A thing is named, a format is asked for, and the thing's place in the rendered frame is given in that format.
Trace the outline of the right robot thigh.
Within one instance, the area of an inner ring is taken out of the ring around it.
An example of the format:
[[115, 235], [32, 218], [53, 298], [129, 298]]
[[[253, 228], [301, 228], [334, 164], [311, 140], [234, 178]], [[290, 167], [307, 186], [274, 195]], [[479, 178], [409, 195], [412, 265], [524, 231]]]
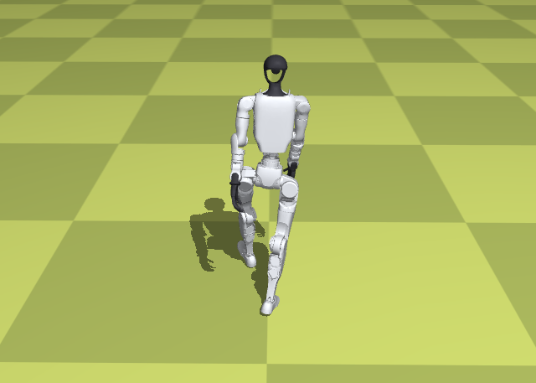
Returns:
[[275, 254], [280, 254], [282, 240], [286, 238], [288, 241], [296, 211], [298, 191], [298, 182], [293, 177], [282, 174], [276, 233], [271, 237], [269, 243], [270, 250]]

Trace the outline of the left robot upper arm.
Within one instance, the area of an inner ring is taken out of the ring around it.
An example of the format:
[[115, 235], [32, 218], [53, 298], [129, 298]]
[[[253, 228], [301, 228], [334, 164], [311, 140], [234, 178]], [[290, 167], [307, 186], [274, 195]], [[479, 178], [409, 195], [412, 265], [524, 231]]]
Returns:
[[244, 147], [248, 143], [247, 130], [250, 120], [248, 111], [253, 109], [255, 97], [243, 96], [238, 101], [235, 119], [236, 133], [234, 133], [238, 138], [238, 147]]

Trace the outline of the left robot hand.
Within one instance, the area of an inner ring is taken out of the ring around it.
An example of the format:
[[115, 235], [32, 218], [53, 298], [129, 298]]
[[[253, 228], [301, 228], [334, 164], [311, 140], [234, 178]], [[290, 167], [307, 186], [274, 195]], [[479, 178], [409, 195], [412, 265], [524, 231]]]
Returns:
[[239, 175], [237, 173], [233, 173], [231, 175], [231, 182], [229, 182], [229, 184], [231, 185], [230, 194], [232, 198], [232, 204], [236, 210], [238, 210], [239, 212], [243, 212], [244, 210], [238, 206], [238, 203], [241, 204], [241, 201], [238, 197], [238, 185], [240, 185], [240, 182]]

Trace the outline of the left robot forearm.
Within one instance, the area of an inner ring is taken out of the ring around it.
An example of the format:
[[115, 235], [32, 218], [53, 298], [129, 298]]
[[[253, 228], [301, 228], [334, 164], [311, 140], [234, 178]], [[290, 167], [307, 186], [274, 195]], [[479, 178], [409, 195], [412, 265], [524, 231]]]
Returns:
[[241, 172], [243, 170], [243, 164], [244, 164], [244, 155], [245, 150], [243, 148], [238, 148], [238, 138], [236, 134], [233, 134], [231, 136], [231, 154], [232, 154], [232, 160], [231, 160], [231, 173], [230, 173], [230, 180], [231, 175], [233, 173], [237, 173], [239, 175], [239, 182], [242, 179]]

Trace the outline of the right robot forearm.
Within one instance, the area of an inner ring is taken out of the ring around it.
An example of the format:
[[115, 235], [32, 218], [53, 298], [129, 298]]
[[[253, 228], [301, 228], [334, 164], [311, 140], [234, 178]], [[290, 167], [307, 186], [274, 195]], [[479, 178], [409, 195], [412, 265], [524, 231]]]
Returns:
[[298, 159], [301, 155], [301, 150], [304, 145], [305, 135], [304, 139], [300, 142], [293, 142], [291, 141], [291, 148], [289, 152], [289, 158], [287, 159], [287, 162], [289, 164], [289, 167], [291, 166], [291, 163], [297, 162], [297, 165], [299, 164]]

